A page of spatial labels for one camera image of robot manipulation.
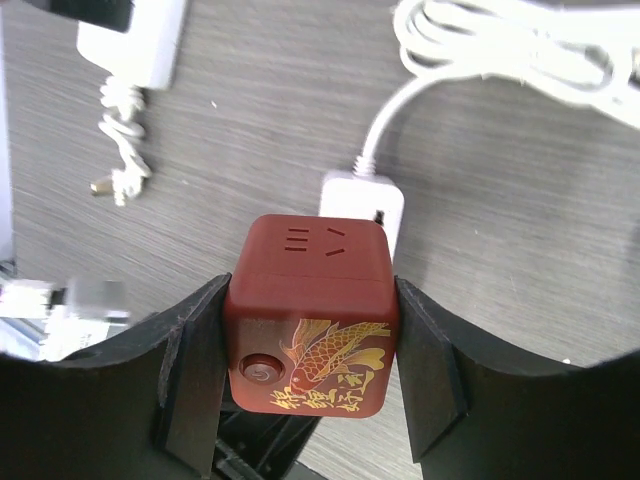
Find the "small white usb power strip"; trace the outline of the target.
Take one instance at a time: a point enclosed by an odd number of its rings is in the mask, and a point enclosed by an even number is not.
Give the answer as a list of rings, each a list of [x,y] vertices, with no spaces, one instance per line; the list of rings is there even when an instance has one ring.
[[[372,220],[384,230],[391,259],[394,259],[403,219],[405,197],[388,177],[358,177],[332,170],[323,178],[319,216]]]

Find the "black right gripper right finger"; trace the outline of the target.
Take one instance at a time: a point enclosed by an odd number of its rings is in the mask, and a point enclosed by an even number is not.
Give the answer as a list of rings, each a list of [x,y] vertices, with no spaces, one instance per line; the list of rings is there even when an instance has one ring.
[[[397,362],[426,479],[635,479],[639,355],[589,367],[524,350],[396,283]]]

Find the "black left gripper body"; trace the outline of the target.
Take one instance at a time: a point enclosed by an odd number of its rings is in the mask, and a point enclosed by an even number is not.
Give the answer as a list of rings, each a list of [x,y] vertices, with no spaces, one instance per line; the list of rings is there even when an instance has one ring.
[[[220,415],[212,477],[226,480],[323,480],[299,461],[320,419],[244,410]]]

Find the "red carp cube adapter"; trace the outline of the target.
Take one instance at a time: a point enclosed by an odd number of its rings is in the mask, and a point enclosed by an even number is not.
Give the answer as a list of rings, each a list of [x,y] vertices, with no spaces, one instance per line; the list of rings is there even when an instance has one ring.
[[[371,220],[268,214],[224,303],[234,401],[256,413],[367,418],[400,330],[386,235]]]

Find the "long white power strip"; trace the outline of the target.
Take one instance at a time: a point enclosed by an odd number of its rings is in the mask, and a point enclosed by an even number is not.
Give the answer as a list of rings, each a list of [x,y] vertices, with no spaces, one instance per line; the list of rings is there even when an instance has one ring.
[[[81,22],[77,50],[120,83],[150,90],[170,88],[182,36],[186,0],[132,3],[129,29],[119,33]]]

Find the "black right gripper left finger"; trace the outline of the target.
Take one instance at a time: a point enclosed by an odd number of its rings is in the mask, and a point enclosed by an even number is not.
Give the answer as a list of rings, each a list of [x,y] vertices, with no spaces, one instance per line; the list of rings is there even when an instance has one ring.
[[[1,359],[5,479],[208,479],[226,377],[220,275],[58,362]]]

